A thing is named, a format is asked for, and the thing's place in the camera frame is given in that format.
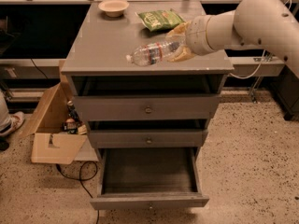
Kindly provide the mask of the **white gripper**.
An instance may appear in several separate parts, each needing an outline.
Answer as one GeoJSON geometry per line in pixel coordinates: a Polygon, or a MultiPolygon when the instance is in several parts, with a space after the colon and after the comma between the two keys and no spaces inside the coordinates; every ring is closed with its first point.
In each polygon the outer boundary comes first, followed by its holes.
{"type": "Polygon", "coordinates": [[[191,22],[186,21],[176,26],[165,36],[166,40],[182,40],[187,46],[180,46],[167,59],[170,63],[184,62],[196,55],[204,56],[216,52],[207,39],[207,27],[212,15],[197,16],[191,22]]]}

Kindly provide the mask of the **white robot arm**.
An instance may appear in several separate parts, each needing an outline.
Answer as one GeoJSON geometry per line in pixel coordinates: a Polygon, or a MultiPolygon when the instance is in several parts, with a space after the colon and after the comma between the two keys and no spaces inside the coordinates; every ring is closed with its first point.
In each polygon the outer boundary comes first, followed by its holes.
{"type": "Polygon", "coordinates": [[[299,77],[299,22],[280,0],[243,0],[233,11],[184,22],[166,38],[183,40],[171,62],[221,49],[264,49],[299,77]]]}

